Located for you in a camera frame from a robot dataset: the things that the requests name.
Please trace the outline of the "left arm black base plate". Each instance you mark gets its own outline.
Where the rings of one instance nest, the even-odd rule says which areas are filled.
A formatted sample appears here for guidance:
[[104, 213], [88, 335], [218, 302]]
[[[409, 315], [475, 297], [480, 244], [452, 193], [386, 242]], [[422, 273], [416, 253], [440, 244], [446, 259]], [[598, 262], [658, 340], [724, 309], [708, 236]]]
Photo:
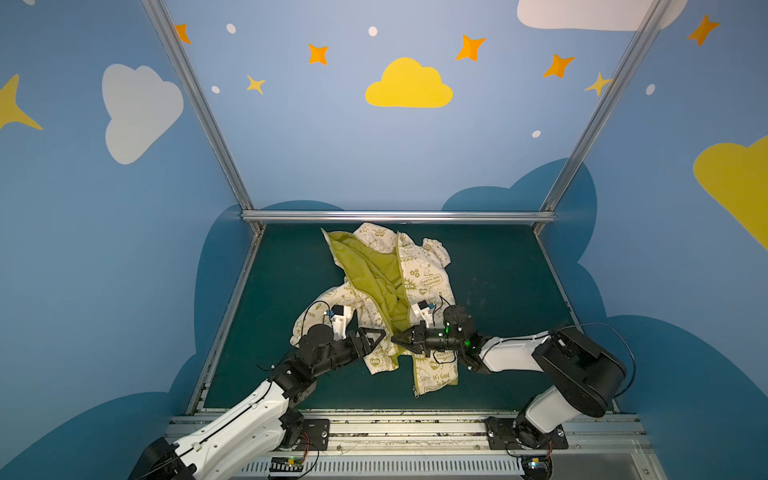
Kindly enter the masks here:
[[328, 419], [302, 419], [289, 425], [280, 449], [285, 451], [326, 451], [330, 439]]

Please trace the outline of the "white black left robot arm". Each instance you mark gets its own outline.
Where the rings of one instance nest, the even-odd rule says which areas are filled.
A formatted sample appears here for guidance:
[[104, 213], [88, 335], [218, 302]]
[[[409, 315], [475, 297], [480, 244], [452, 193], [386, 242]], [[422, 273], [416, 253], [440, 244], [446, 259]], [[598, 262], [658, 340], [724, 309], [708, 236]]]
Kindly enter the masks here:
[[327, 372], [371, 354], [386, 337], [359, 327], [336, 339], [331, 327], [314, 325], [295, 352], [275, 365], [251, 394], [199, 430], [170, 443], [161, 437], [139, 457], [131, 479], [228, 479], [255, 458], [299, 435], [296, 406]]

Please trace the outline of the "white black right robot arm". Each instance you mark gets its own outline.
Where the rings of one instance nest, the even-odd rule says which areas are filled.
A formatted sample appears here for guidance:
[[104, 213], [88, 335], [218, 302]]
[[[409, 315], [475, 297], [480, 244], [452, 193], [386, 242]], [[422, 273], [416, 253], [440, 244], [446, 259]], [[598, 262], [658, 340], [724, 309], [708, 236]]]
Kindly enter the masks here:
[[440, 327], [421, 320], [392, 336], [392, 342], [417, 355], [452, 352], [476, 373], [532, 371], [552, 386], [533, 397], [514, 420], [519, 442], [538, 448], [567, 421], [579, 415], [601, 418], [627, 376], [623, 362], [581, 332], [566, 325], [537, 334], [491, 337], [481, 334], [462, 306], [449, 305]]

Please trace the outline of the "white green printed jacket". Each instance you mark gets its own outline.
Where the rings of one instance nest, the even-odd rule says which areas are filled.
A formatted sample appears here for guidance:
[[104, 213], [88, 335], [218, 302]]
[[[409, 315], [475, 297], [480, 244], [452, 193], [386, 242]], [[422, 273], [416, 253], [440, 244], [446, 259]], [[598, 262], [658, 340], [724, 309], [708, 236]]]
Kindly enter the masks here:
[[446, 267], [451, 258], [441, 242], [420, 244], [408, 234], [384, 226], [361, 224], [353, 232], [325, 231], [324, 239], [344, 282], [320, 294], [296, 319], [290, 344], [296, 347], [310, 327], [325, 321], [321, 313], [334, 305], [351, 307], [363, 327], [386, 331], [386, 337], [364, 362], [373, 375], [399, 368], [399, 358], [413, 362], [417, 396], [458, 383], [458, 361], [447, 353], [414, 354], [392, 343], [391, 336], [421, 321], [414, 306], [434, 305], [433, 321], [443, 323], [443, 309], [455, 301]]

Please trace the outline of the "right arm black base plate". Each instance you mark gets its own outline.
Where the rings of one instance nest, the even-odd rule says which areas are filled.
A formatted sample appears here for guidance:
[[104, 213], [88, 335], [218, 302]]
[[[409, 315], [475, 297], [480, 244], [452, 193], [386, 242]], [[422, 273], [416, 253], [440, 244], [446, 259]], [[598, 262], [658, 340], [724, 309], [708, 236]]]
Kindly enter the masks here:
[[491, 450], [566, 450], [569, 448], [561, 425], [550, 433], [542, 433], [527, 420], [495, 416], [486, 418], [484, 425]]

